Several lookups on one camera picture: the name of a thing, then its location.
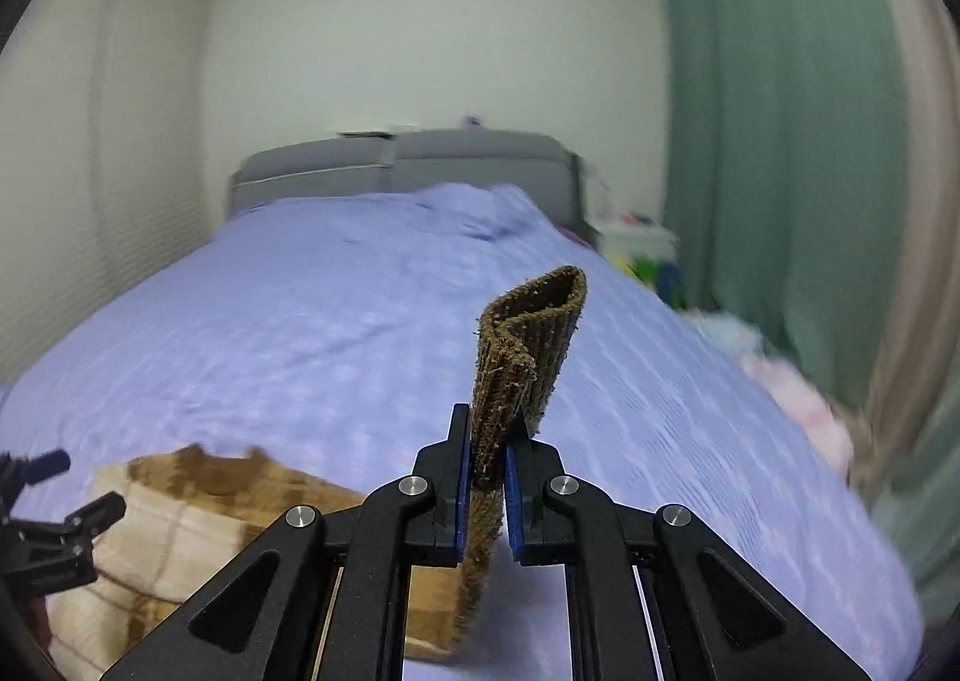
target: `gray headboard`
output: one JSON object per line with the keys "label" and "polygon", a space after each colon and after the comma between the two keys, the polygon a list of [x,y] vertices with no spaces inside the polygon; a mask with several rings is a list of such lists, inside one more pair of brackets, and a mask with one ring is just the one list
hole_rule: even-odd
{"label": "gray headboard", "polygon": [[486,128],[338,137],[258,152],[232,178],[227,217],[276,199],[406,193],[437,182],[510,182],[551,221],[589,239],[579,157],[551,136]]}

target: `pink fabric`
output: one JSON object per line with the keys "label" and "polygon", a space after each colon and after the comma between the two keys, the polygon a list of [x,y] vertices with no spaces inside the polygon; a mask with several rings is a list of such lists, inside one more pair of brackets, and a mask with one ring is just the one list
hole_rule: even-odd
{"label": "pink fabric", "polygon": [[585,240],[582,236],[579,236],[576,232],[572,232],[567,227],[560,226],[558,224],[554,224],[554,226],[557,228],[558,232],[570,240],[570,242],[575,242],[577,245],[583,245],[585,248],[593,250],[593,246],[590,245],[589,242],[587,242],[587,240]]}
{"label": "pink fabric", "polygon": [[781,410],[803,427],[810,444],[834,472],[846,478],[853,459],[853,442],[817,390],[788,361],[752,353],[744,353],[737,361],[746,374],[770,392]]}

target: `blue gripper pad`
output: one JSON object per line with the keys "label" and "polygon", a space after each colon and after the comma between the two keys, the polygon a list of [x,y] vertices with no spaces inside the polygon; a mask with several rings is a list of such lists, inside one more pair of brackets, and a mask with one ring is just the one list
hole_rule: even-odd
{"label": "blue gripper pad", "polygon": [[457,560],[464,561],[467,551],[467,522],[470,512],[470,431],[467,426],[464,444],[460,451],[460,482],[457,484],[457,523],[454,545]]}
{"label": "blue gripper pad", "polygon": [[514,560],[520,561],[523,547],[523,499],[520,497],[520,478],[517,476],[517,456],[512,446],[507,446],[507,459],[503,473],[503,499],[507,505],[507,533]]}

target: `white wall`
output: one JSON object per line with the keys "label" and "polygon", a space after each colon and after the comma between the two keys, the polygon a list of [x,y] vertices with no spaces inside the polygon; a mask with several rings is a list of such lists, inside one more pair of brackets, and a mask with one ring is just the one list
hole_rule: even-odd
{"label": "white wall", "polygon": [[599,168],[616,206],[659,215],[667,67],[661,0],[214,0],[211,218],[252,152],[464,114],[553,134]]}

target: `bed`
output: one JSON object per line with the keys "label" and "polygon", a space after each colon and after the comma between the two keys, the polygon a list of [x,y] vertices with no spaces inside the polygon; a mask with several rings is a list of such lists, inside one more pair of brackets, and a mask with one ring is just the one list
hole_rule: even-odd
{"label": "bed", "polygon": [[[229,214],[13,386],[0,448],[63,446],[74,461],[19,513],[60,518],[99,465],[192,443],[256,444],[369,491],[408,473],[469,400],[484,305],[575,264],[589,297],[541,426],[568,470],[617,502],[689,505],[872,679],[909,674],[923,625],[898,557],[760,386],[558,230],[589,236],[576,157],[555,140],[429,131],[282,148],[244,164]],[[520,569],[503,542],[456,663],[408,662],[404,677],[569,677],[565,613],[563,571]]]}

